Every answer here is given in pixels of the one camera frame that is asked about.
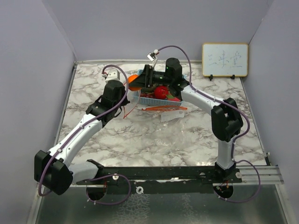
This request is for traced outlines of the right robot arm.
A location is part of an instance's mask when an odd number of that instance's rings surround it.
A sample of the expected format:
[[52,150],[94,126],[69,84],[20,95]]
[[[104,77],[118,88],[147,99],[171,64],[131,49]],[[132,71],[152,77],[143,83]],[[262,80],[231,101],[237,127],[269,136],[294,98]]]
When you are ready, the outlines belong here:
[[143,71],[136,78],[129,81],[130,90],[144,89],[154,86],[166,86],[170,94],[182,101],[197,106],[211,116],[211,126],[215,137],[218,139],[218,157],[215,165],[215,179],[226,182],[231,178],[230,168],[233,162],[233,138],[243,127],[243,120],[238,111],[236,102],[232,98],[220,99],[196,90],[185,79],[180,61],[169,58],[165,63],[165,71],[155,71],[152,65],[145,65]]

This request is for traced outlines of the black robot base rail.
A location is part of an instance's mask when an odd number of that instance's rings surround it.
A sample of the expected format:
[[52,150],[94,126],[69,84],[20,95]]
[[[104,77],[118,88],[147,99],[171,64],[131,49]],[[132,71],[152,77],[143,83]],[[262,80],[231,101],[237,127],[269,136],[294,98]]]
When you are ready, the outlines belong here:
[[107,194],[211,194],[215,184],[241,183],[240,170],[233,166],[227,171],[214,166],[174,167],[104,167],[90,160],[98,168],[95,177],[76,181],[78,185],[104,188]]

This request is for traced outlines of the bright red apple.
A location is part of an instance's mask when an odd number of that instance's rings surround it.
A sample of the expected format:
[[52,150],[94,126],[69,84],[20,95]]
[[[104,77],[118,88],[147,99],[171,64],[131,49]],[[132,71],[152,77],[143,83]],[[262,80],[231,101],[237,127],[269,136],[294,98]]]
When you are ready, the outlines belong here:
[[167,95],[168,95],[169,91],[168,88],[166,86],[158,86],[155,90],[154,90],[154,97],[157,99],[166,99]]

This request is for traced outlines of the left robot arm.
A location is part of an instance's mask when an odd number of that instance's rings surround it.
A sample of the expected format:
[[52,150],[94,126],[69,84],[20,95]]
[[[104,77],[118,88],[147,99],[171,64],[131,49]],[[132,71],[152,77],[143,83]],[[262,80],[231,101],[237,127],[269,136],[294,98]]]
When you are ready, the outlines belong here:
[[47,152],[40,150],[35,155],[34,179],[39,183],[40,196],[43,196],[42,186],[61,195],[73,183],[89,180],[98,184],[103,180],[103,172],[96,162],[73,165],[72,161],[86,142],[117,116],[118,109],[129,103],[126,94],[121,81],[108,81],[103,94],[88,106],[75,128]]

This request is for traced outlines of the pink peach with leaf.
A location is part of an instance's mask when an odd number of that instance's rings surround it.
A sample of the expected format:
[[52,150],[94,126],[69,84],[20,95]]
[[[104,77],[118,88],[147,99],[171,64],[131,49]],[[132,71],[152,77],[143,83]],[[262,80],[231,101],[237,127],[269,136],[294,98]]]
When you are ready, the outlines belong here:
[[179,98],[174,97],[174,96],[171,95],[171,94],[168,94],[168,95],[167,95],[167,100],[169,100],[169,101],[174,101],[174,102],[181,102],[181,100],[180,100]]

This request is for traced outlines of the red grape bunch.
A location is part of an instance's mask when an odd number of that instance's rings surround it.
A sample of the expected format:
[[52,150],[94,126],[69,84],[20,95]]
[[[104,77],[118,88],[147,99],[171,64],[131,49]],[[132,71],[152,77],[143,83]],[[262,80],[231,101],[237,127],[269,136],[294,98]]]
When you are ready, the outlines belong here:
[[140,96],[141,96],[142,98],[154,98],[154,93],[146,93],[146,92],[142,92],[142,93],[140,94]]

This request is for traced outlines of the clear zip bag orange zipper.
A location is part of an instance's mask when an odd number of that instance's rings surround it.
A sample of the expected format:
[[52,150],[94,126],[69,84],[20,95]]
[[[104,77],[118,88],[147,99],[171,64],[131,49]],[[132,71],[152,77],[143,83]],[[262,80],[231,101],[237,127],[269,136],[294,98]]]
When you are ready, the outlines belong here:
[[140,94],[141,93],[141,88],[139,87],[129,87],[130,93],[130,99],[131,99],[131,103],[128,106],[124,106],[123,110],[124,110],[124,115],[123,118],[125,119],[138,105],[139,100],[140,100],[140,96],[138,96],[137,98],[135,98],[135,94]]

